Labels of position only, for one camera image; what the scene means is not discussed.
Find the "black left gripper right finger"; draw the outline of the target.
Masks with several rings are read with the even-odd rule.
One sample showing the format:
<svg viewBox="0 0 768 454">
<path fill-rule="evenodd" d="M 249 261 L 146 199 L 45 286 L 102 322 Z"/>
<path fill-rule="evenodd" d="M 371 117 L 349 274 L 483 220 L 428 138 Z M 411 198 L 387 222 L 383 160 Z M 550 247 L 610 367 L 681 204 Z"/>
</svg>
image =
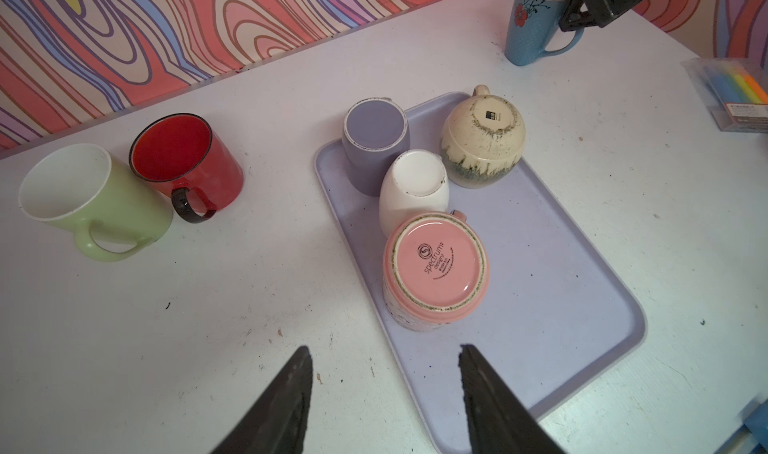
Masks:
<svg viewBox="0 0 768 454">
<path fill-rule="evenodd" d="M 459 354 L 465 411 L 473 453 L 561 453 L 477 347 Z"/>
</svg>

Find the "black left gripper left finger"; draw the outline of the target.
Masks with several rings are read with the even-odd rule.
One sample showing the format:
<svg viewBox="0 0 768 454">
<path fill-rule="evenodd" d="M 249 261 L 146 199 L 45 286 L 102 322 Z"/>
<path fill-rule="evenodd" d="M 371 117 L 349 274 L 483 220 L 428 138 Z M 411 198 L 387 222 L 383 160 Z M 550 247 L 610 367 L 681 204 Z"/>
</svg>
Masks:
<svg viewBox="0 0 768 454">
<path fill-rule="evenodd" d="M 309 348 L 296 349 L 215 453 L 301 453 L 313 385 Z"/>
</svg>

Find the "blue floral mug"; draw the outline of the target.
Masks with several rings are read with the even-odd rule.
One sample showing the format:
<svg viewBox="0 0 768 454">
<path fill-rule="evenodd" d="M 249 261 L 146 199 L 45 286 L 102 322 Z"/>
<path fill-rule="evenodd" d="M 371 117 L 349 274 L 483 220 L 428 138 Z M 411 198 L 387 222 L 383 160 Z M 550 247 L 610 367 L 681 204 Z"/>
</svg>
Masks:
<svg viewBox="0 0 768 454">
<path fill-rule="evenodd" d="M 559 50 L 546 50 L 569 0 L 514 0 L 504 54 L 516 66 L 527 66 L 546 56 L 564 54 L 581 40 L 584 29 L 576 30 L 571 42 Z"/>
</svg>

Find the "pink cartoon mug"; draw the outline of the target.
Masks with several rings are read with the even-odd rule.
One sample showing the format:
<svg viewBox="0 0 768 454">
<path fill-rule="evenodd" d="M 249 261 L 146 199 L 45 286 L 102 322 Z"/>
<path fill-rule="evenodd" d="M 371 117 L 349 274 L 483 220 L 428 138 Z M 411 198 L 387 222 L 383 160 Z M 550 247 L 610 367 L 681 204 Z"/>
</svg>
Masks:
<svg viewBox="0 0 768 454">
<path fill-rule="evenodd" d="M 386 243 L 382 270 L 387 311 L 416 332 L 467 318 L 490 280 L 485 246 L 458 210 L 424 212 L 400 223 Z"/>
</svg>

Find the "white mug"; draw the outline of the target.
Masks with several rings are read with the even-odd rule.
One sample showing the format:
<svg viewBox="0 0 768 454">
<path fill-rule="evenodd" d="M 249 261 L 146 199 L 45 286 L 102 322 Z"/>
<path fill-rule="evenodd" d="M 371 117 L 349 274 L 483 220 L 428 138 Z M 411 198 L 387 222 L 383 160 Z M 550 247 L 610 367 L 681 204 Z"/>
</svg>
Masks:
<svg viewBox="0 0 768 454">
<path fill-rule="evenodd" d="M 391 164 L 379 196 L 379 222 L 385 237 L 407 218 L 422 212 L 446 212 L 450 189 L 442 158 L 410 149 Z"/>
</svg>

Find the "light green mug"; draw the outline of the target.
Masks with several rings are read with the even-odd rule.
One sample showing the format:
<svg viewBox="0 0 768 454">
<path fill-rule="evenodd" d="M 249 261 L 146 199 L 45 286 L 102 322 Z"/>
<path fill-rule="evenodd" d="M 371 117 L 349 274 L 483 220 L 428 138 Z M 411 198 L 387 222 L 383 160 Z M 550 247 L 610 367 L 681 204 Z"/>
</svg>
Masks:
<svg viewBox="0 0 768 454">
<path fill-rule="evenodd" d="M 160 240 L 174 210 L 161 193 L 93 143 L 62 147 L 35 164 L 19 188 L 29 218 L 70 232 L 85 256 L 124 260 Z"/>
</svg>

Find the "red mug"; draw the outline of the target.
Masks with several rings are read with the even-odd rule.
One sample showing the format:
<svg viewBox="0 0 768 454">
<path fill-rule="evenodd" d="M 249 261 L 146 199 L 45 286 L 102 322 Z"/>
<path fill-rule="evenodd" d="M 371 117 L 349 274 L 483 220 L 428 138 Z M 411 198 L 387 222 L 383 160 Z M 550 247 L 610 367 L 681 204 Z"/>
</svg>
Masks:
<svg viewBox="0 0 768 454">
<path fill-rule="evenodd" d="M 129 165 L 170 198 L 176 213 L 201 223 L 232 204 L 244 186 L 240 164 L 203 117 L 166 115 L 134 140 Z"/>
</svg>

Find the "lavender mug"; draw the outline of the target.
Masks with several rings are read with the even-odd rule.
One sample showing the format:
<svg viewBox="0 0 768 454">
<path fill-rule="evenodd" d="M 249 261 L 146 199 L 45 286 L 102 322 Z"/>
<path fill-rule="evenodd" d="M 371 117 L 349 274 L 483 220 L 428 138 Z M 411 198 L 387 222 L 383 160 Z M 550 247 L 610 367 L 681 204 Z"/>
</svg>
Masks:
<svg viewBox="0 0 768 454">
<path fill-rule="evenodd" d="M 391 98 L 365 98 L 344 116 L 342 147 L 352 185 L 377 197 L 390 165 L 410 148 L 406 113 Z"/>
</svg>

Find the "lavender plastic tray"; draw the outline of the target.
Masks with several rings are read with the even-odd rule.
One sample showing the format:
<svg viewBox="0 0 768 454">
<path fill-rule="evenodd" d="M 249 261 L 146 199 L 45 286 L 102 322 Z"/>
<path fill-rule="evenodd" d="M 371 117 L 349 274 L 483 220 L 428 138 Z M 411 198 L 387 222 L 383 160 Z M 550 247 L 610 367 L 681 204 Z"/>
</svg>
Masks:
<svg viewBox="0 0 768 454">
<path fill-rule="evenodd" d="M 429 332 L 399 325 L 382 294 L 378 201 L 356 189 L 340 141 L 315 170 L 431 442 L 470 451 L 459 353 L 476 346 L 535 418 L 571 397 L 644 338 L 631 292 L 525 161 L 478 189 L 452 185 L 490 260 L 490 285 L 467 318 Z"/>
</svg>

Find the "box of coloured markers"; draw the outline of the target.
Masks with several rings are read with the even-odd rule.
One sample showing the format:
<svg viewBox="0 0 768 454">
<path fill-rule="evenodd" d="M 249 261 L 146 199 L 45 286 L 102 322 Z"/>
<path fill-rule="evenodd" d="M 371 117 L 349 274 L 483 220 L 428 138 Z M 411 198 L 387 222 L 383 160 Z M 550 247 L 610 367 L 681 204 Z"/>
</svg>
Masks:
<svg viewBox="0 0 768 454">
<path fill-rule="evenodd" d="M 721 131 L 767 133 L 767 70 L 746 58 L 692 58 L 682 66 Z"/>
</svg>

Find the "blue toy brick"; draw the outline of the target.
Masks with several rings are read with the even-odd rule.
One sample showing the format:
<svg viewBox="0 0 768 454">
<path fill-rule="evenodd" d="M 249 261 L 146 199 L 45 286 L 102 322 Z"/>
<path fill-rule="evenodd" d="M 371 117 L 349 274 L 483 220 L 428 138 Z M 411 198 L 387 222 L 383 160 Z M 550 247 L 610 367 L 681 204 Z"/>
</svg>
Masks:
<svg viewBox="0 0 768 454">
<path fill-rule="evenodd" d="M 767 452 L 767 400 L 753 400 L 747 407 L 743 417 L 743 425 L 750 437 L 756 442 L 756 447 Z"/>
</svg>

